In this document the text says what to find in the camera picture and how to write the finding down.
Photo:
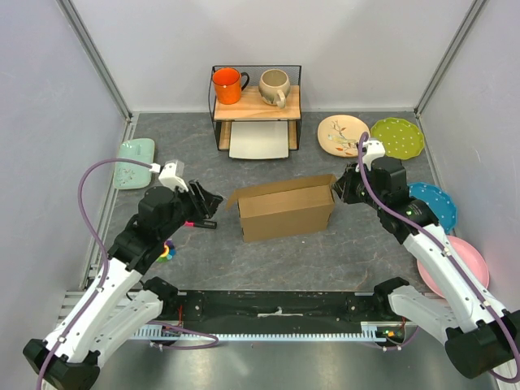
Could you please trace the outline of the brown cardboard box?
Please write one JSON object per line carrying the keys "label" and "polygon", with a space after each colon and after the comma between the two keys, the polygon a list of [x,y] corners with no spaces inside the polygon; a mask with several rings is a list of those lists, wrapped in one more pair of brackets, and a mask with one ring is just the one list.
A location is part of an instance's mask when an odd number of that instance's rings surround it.
{"label": "brown cardboard box", "polygon": [[320,232],[334,210],[335,182],[326,174],[239,188],[226,207],[237,206],[245,242]]}

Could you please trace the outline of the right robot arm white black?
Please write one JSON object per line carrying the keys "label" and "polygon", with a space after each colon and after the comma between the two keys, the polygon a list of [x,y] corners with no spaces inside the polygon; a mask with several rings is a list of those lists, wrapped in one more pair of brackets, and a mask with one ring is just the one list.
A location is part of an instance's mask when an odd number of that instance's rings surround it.
{"label": "right robot arm white black", "polygon": [[372,207],[383,228],[427,270],[447,305],[417,292],[395,277],[375,287],[374,314],[405,317],[438,340],[460,374],[473,379],[519,360],[519,313],[505,308],[473,276],[450,244],[429,205],[410,196],[406,170],[395,158],[377,158],[371,167],[347,164],[334,183],[347,204]]}

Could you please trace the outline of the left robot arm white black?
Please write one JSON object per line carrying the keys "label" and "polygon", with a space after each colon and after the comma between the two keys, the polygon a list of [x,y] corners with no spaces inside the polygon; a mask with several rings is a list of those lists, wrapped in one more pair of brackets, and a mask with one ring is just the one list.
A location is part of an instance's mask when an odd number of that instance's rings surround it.
{"label": "left robot arm white black", "polygon": [[31,339],[24,347],[37,384],[90,389],[110,357],[141,327],[175,316],[177,290],[159,278],[121,311],[115,308],[160,257],[166,241],[185,223],[212,218],[222,200],[196,180],[186,192],[164,186],[147,190],[74,309],[45,339]]}

